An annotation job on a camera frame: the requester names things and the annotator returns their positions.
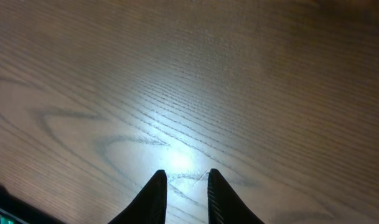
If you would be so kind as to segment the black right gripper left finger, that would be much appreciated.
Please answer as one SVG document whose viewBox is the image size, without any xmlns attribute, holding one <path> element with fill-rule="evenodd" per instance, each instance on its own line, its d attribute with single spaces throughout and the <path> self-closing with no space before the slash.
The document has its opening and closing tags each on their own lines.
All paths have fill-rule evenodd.
<svg viewBox="0 0 379 224">
<path fill-rule="evenodd" d="M 165 224 L 167 176 L 157 170 L 133 201 L 108 224 Z"/>
</svg>

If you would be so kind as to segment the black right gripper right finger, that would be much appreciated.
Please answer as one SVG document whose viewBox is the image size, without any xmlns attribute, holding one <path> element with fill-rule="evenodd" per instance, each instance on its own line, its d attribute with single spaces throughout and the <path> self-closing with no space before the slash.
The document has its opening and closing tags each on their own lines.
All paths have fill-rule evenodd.
<svg viewBox="0 0 379 224">
<path fill-rule="evenodd" d="M 264 224 L 217 169 L 208 175 L 207 200 L 209 224 Z"/>
</svg>

